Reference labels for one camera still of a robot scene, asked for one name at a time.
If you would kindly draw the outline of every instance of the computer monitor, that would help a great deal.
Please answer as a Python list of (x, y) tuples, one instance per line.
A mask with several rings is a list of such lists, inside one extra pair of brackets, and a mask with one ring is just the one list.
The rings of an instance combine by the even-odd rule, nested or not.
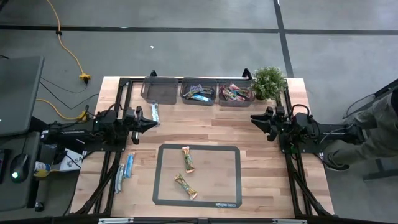
[(43, 57), (0, 60), (0, 136), (29, 130)]

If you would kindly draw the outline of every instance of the yellow extension cord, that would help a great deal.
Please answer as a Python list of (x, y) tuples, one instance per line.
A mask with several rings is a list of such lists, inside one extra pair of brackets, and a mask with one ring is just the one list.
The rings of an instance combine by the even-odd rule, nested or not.
[(69, 117), (67, 117), (67, 116), (62, 115), (62, 114), (58, 111), (58, 109), (57, 109), (52, 103), (50, 103), (48, 100), (45, 100), (45, 99), (36, 99), (36, 101), (41, 101), (41, 102), (44, 102), (44, 103), (49, 104), (49, 105), (55, 110), (55, 112), (57, 112), (57, 114), (58, 114), (61, 118), (63, 118), (63, 119), (67, 119), (67, 120), (76, 120), (76, 119), (79, 119), (79, 120), (82, 120), (82, 121), (85, 120), (85, 115), (86, 115), (86, 111), (85, 111), (85, 110), (84, 110), (79, 116), (74, 117), (74, 118), (69, 118)]
[(58, 23), (58, 32), (57, 32), (57, 35), (58, 35), (58, 40), (60, 41), (60, 44), (61, 44), (62, 48), (63, 48), (64, 50), (66, 50), (66, 51), (76, 60), (76, 63), (77, 63), (77, 65), (79, 66), (80, 72), (81, 72), (79, 78), (80, 78), (81, 80), (84, 80), (85, 83), (87, 84), (87, 83), (88, 83), (88, 80), (91, 78), (91, 76), (90, 76), (89, 74), (86, 74), (86, 73), (83, 71), (83, 69), (82, 69), (82, 67), (81, 67), (81, 65), (80, 65), (80, 62), (79, 62), (79, 60), (77, 59), (77, 57), (76, 57), (66, 46), (64, 46), (64, 44), (62, 43), (62, 40), (61, 40), (61, 33), (60, 33), (60, 32), (61, 32), (61, 22), (60, 22), (60, 18), (58, 17), (58, 14), (57, 14), (57, 12), (56, 12), (54, 6), (51, 4), (50, 0), (47, 0), (47, 2), (50, 4), (50, 6), (51, 6), (51, 8), (52, 8), (52, 10), (53, 10), (53, 12), (54, 12), (54, 14), (55, 14), (55, 17), (57, 18), (57, 23)]

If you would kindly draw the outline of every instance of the computer mouse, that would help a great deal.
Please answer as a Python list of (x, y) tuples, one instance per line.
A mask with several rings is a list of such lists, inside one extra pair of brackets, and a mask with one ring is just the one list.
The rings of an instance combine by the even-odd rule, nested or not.
[(14, 183), (21, 183), (26, 180), (29, 173), (29, 155), (21, 153), (14, 157), (10, 164), (11, 180)]

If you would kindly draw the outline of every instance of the wooden table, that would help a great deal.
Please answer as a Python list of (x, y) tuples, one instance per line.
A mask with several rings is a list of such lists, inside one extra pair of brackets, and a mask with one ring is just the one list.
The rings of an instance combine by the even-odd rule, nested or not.
[[(120, 77), (104, 77), (96, 111), (108, 109), (115, 102)], [(308, 105), (304, 80), (288, 78), (292, 104)], [(150, 104), (140, 95), (141, 83), (133, 86), (131, 107), (142, 106), (144, 116), (152, 117)], [(161, 125), (150, 129), (133, 145), (130, 138), (121, 163), (135, 152), (132, 178), (124, 179), (122, 192), (114, 196), (113, 217), (220, 217), (220, 218), (288, 218), (294, 217), (285, 157), (278, 140), (269, 142), (266, 135), (251, 123), (251, 114), (265, 112), (275, 101), (255, 101), (248, 108), (185, 105), (178, 97), (176, 105), (159, 105)], [(297, 107), (295, 112), (305, 112)], [(202, 208), (155, 205), (152, 201), (158, 147), (163, 144), (204, 144), (237, 146), (241, 154), (243, 203), (237, 208)], [(89, 199), (98, 185), (103, 152), (84, 160), (71, 212)], [(322, 163), (312, 154), (303, 154), (308, 188), (324, 208), (333, 213), (328, 183)], [(302, 193), (298, 190), (304, 211)], [(101, 209), (106, 204), (104, 194)]]

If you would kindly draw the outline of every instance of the plastic storage container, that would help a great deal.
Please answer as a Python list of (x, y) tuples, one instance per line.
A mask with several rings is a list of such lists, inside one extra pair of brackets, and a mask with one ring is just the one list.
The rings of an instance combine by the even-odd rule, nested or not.
[[(203, 102), (203, 101), (194, 100), (194, 99), (185, 99), (184, 94), (186, 94), (190, 91), (191, 86), (197, 86), (199, 84), (203, 88), (212, 88), (214, 90), (213, 94), (199, 93), (199, 95), (211, 99), (210, 102)], [(181, 96), (183, 103), (185, 103), (185, 104), (211, 106), (214, 104), (214, 102), (216, 100), (216, 96), (217, 96), (217, 81), (214, 79), (210, 79), (210, 78), (185, 77), (182, 79), (180, 96)]]
[[(254, 92), (251, 90), (251, 84), (253, 80), (220, 80), (218, 82), (218, 98), (220, 99), (220, 106), (240, 106), (248, 107), (254, 101)], [(228, 101), (222, 93), (223, 86), (230, 86), (230, 84), (236, 85), (238, 88), (250, 88), (251, 96), (245, 97), (245, 101)]]
[(174, 105), (177, 102), (178, 79), (149, 76), (142, 82), (141, 96), (147, 103)]

